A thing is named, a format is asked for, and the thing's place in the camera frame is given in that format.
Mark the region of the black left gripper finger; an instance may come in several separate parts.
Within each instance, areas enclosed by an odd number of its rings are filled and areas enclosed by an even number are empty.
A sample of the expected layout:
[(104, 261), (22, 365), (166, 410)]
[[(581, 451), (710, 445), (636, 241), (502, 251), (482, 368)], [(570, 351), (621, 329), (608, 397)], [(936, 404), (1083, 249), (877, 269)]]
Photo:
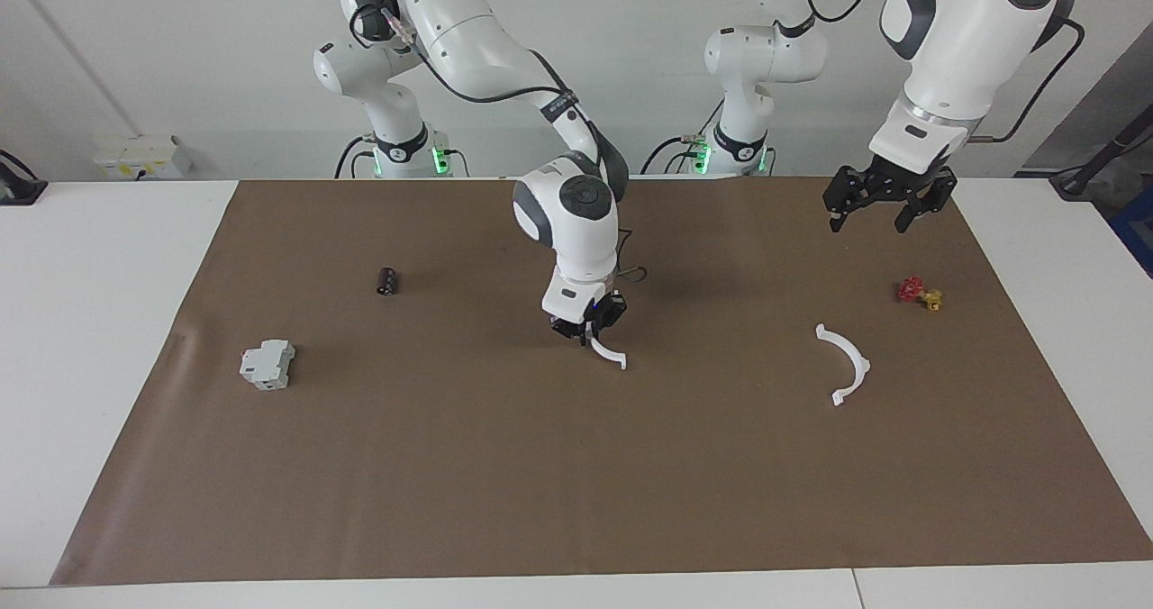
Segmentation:
[(841, 232), (849, 215), (862, 206), (869, 206), (868, 180), (867, 171), (854, 168), (841, 168), (832, 174), (831, 182), (824, 190), (824, 206), (831, 216), (829, 227), (832, 234)]
[(939, 170), (934, 175), (914, 179), (903, 186), (905, 206), (896, 218), (898, 234), (909, 231), (911, 224), (924, 215), (939, 215), (950, 202), (957, 185), (954, 170)]

